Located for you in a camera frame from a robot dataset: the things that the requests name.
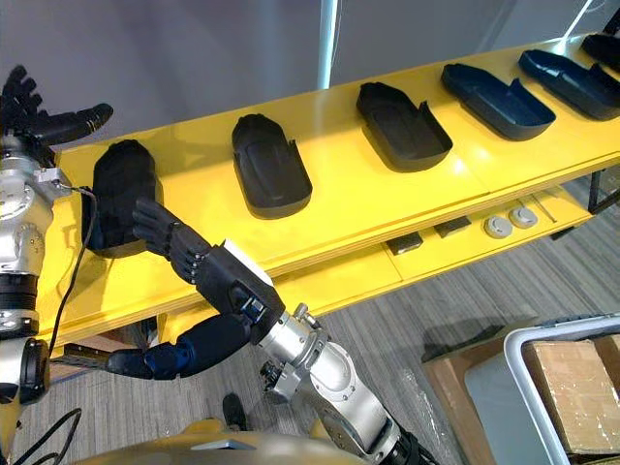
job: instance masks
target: lower shelf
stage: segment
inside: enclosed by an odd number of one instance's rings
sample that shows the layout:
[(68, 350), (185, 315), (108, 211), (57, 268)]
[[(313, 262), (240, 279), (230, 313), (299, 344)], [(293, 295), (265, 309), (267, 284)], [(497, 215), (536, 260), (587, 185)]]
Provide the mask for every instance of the lower shelf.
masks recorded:
[[(509, 211), (517, 206), (527, 206), (534, 211), (538, 223), (526, 230), (513, 228), (512, 234), (503, 239), (492, 238), (484, 231), (486, 218), (491, 215), (508, 218)], [(274, 284), (289, 311), (293, 311), (300, 302), (305, 302), (313, 315), (321, 316), (577, 226), (591, 217), (568, 192), (555, 187), (475, 213), (469, 217), (472, 222), (470, 226), (445, 238), (441, 238), (433, 228), (420, 231), (423, 243), (411, 252), (394, 256), (386, 245), (375, 245), (285, 274), (276, 278)], [(158, 320), (160, 340), (175, 341), (178, 334), (215, 314), (215, 310), (206, 303), (164, 314)]]

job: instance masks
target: yellow table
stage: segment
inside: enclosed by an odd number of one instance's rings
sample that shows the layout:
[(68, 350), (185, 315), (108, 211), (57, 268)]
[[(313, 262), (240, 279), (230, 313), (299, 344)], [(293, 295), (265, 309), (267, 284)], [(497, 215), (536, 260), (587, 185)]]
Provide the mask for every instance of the yellow table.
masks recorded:
[[(356, 109), (363, 81), (126, 138), (139, 140), (155, 158), (167, 208), (211, 242), (231, 238), (276, 278), (287, 304), (304, 299), (315, 313), (324, 313), (590, 218), (561, 189), (541, 191), (618, 163), (620, 124), (586, 119), (516, 64), (522, 50), (539, 47), (564, 52), (589, 66), (592, 60), (578, 49), (580, 42), (581, 38), (563, 45), (550, 41), (458, 60), (485, 68), (505, 82), (521, 78), (556, 113), (557, 120), (544, 133), (527, 141), (501, 139), (460, 106), (440, 82), (445, 63), (365, 79), (396, 86), (416, 104), (427, 100), (452, 138), (448, 157), (422, 172), (391, 171), (374, 151)], [(296, 140), (312, 180), (312, 200), (288, 218), (253, 217), (238, 186), (231, 132), (237, 119), (250, 112), (279, 122), (287, 137)], [(60, 166), (74, 184), (91, 185), (94, 163), (113, 141), (67, 150)], [(515, 200), (532, 205), (540, 223), (503, 241), (486, 236), (481, 221), (497, 208), (506, 213)], [(50, 336), (77, 254), (79, 198), (60, 201), (54, 212), (39, 285), (44, 338)], [(466, 232), (439, 239), (429, 230), (464, 214), (474, 223)], [(392, 257), (383, 243), (413, 231), (422, 231), (422, 247)], [(460, 246), (449, 246), (449, 241)], [(58, 344), (160, 314), (169, 315), (160, 322), (163, 335), (173, 338), (208, 314), (203, 307), (201, 297), (160, 257), (139, 254), (106, 260), (88, 252)]]

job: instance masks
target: gray wall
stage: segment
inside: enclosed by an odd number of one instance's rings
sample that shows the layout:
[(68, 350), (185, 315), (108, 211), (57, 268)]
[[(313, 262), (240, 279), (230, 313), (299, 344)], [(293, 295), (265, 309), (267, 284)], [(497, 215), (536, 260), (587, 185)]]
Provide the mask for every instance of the gray wall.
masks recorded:
[(107, 138), (316, 87), (320, 2), (1, 0), (0, 79), (50, 112), (106, 101)]
[[(560, 37), (585, 0), (343, 0), (332, 83)], [(602, 30), (620, 0), (595, 0), (574, 32)]]
[[(584, 0), (343, 0), (332, 84), (562, 35)], [(316, 88), (320, 0), (0, 0), (0, 79), (51, 112), (106, 101), (96, 139)], [(575, 32), (620, 0), (595, 0)]]

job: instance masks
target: plastic bin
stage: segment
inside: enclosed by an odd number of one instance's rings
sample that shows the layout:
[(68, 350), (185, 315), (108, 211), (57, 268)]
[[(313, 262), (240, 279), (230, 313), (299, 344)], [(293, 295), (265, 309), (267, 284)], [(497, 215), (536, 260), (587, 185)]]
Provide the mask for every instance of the plastic bin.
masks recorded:
[(468, 370), (465, 384), (498, 465), (570, 465), (525, 366), (523, 345), (614, 333), (620, 333), (620, 313), (517, 329), (501, 354)]

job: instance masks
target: black wire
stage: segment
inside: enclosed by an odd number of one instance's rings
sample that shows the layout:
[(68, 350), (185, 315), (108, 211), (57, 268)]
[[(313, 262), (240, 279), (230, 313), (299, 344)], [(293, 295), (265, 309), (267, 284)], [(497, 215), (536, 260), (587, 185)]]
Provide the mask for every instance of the black wire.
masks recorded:
[(41, 457), (39, 460), (37, 460), (32, 465), (41, 465), (42, 463), (46, 463), (48, 460), (55, 459), (57, 456), (58, 456), (58, 452), (49, 453), (48, 455), (44, 455), (43, 457)]
[(65, 457), (65, 454), (67, 453), (67, 449), (69, 448), (69, 445), (71, 444), (71, 442), (74, 439), (74, 436), (76, 434), (76, 429), (78, 428), (78, 423), (79, 423), (79, 419), (81, 418), (81, 409), (74, 409), (71, 412), (69, 412), (67, 415), (65, 415), (63, 418), (61, 418), (59, 421), (57, 421), (48, 431), (46, 434), (44, 434), (41, 439), (39, 441), (37, 441), (29, 450), (26, 451), (26, 453), (24, 455), (22, 455), (16, 462), (14, 465), (22, 465), (26, 460), (28, 460), (28, 458), (30, 458), (30, 456), (35, 453), (37, 450), (39, 450), (41, 448), (41, 446), (43, 444), (45, 444), (47, 442), (47, 440), (56, 432), (58, 431), (58, 429), (60, 429), (60, 427), (62, 427), (67, 421), (69, 421), (69, 419), (71, 417), (75, 417), (74, 418), (74, 422), (71, 425), (71, 430), (69, 431), (69, 435), (67, 436), (67, 439), (65, 440), (65, 445), (62, 448), (62, 450), (60, 451), (60, 453), (57, 454), (57, 457), (54, 461), (54, 465), (59, 464), (61, 462), (61, 460)]
[(51, 353), (54, 350), (54, 346), (56, 345), (56, 337), (58, 336), (58, 328), (60, 327), (60, 319), (62, 317), (62, 312), (65, 309), (65, 305), (67, 304), (67, 300), (69, 299), (69, 295), (71, 295), (71, 291), (74, 289), (74, 285), (76, 284), (76, 280), (78, 279), (78, 270), (79, 264), (81, 262), (81, 258), (84, 255), (86, 250), (86, 245), (90, 242), (90, 236), (93, 233), (93, 229), (95, 227), (95, 219), (97, 218), (97, 198), (95, 195), (90, 192), (88, 189), (84, 189), (82, 187), (72, 187), (72, 191), (80, 192), (85, 196), (88, 196), (92, 201), (91, 205), (91, 215), (90, 215), (90, 223), (88, 224), (88, 231), (86, 232), (86, 237), (84, 238), (81, 249), (79, 249), (79, 254), (77, 255), (76, 265), (74, 266), (74, 271), (71, 274), (71, 281), (69, 282), (69, 288), (62, 297), (60, 301), (60, 305), (58, 306), (58, 312), (56, 313), (56, 321), (54, 323), (54, 330), (51, 334), (51, 339), (49, 341), (49, 357), (51, 358)]

